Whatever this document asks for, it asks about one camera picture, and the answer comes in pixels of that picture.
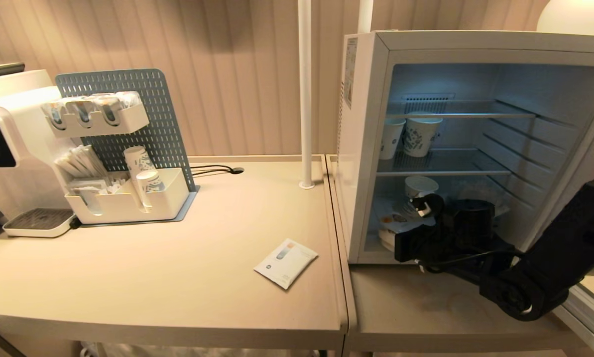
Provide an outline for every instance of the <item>wall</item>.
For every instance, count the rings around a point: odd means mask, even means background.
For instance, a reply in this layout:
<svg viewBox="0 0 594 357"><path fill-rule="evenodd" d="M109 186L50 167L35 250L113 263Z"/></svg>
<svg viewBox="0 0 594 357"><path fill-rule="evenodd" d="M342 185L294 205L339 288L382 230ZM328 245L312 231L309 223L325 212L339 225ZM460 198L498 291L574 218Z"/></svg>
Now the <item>wall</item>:
<svg viewBox="0 0 594 357"><path fill-rule="evenodd" d="M374 0L372 29L534 30L548 0ZM334 152L359 0L312 0L313 150ZM299 152L297 0L0 0L0 63L157 67L190 155Z"/></svg>

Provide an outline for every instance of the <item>gray pegboard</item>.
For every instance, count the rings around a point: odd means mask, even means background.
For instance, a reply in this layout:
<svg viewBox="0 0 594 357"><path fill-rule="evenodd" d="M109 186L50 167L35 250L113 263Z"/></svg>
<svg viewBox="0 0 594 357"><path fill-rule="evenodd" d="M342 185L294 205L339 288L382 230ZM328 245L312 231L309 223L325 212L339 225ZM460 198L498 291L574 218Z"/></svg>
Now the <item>gray pegboard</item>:
<svg viewBox="0 0 594 357"><path fill-rule="evenodd" d="M59 74L55 77L62 97L138 91L149 117L149 124L131 134L84 136L108 171L126 171L125 148L143 145L157 169L180 167L189 192L196 192L189 161L180 135L176 113L163 72L156 68L107 70Z"/></svg>

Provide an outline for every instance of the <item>fridge shelf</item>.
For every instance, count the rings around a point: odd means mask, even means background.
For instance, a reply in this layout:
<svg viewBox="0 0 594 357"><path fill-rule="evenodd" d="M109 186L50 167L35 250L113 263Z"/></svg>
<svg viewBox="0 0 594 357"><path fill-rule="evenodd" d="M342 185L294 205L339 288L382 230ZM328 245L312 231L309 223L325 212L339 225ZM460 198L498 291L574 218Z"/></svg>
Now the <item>fridge shelf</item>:
<svg viewBox="0 0 594 357"><path fill-rule="evenodd" d="M397 151L391 160L379 160L377 177L392 176L486 176L511 172L478 149L433 149L424 158Z"/></svg>
<svg viewBox="0 0 594 357"><path fill-rule="evenodd" d="M429 114L412 114L428 112ZM513 118L529 119L536 115L497 100L410 100L390 102L388 118Z"/></svg>

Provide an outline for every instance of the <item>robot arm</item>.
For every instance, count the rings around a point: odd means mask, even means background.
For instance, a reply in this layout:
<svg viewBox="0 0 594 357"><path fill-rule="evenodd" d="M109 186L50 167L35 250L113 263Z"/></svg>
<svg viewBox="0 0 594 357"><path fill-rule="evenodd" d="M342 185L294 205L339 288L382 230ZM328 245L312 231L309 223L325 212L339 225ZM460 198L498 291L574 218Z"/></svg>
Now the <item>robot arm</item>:
<svg viewBox="0 0 594 357"><path fill-rule="evenodd" d="M533 321L563 303L569 288L594 268L594 180L581 187L526 253L492 232L493 210L485 201L456 201L440 213L435 227L397 235L395 257L479 285L480 294L506 314ZM513 256L519 262L511 266Z"/></svg>

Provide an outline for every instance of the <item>black cable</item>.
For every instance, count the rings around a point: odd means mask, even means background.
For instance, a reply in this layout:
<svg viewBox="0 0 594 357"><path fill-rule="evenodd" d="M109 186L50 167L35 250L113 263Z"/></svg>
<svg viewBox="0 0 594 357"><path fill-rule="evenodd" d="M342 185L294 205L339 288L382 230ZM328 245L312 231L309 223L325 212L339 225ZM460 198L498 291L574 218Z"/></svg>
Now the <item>black cable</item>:
<svg viewBox="0 0 594 357"><path fill-rule="evenodd" d="M227 174L233 174L231 171L229 171L227 169L213 169L213 170L191 172L191 175L196 176L196 175L202 175L202 174L210 174L211 172L226 172Z"/></svg>
<svg viewBox="0 0 594 357"><path fill-rule="evenodd" d="M228 167L227 165L201 165L201 166L192 166L190 167L190 169L204 169L204 168L208 168L208 167L223 167L224 169L213 169L213 170L205 170L205 171L201 171L201 172L196 172L196 173L192 173L193 176L195 175L200 175L200 174L208 174L209 172L228 172L229 174L232 175L238 175L238 174L242 174L242 172L244 172L244 169L241 167Z"/></svg>
<svg viewBox="0 0 594 357"><path fill-rule="evenodd" d="M467 255L466 257L457 258L457 259L453 259L453 260L446 260L444 262L434 262L434 263L419 262L419 264L422 266L425 266L425 267L432 267L432 268L446 267L446 266L453 266L458 263L466 262L467 260L478 259L478 258L486 257L488 255L496 255L496 254L510 254L515 257L520 257L520 258L524 256L524 254L519 251L491 250L491 251L485 251L485 253Z"/></svg>

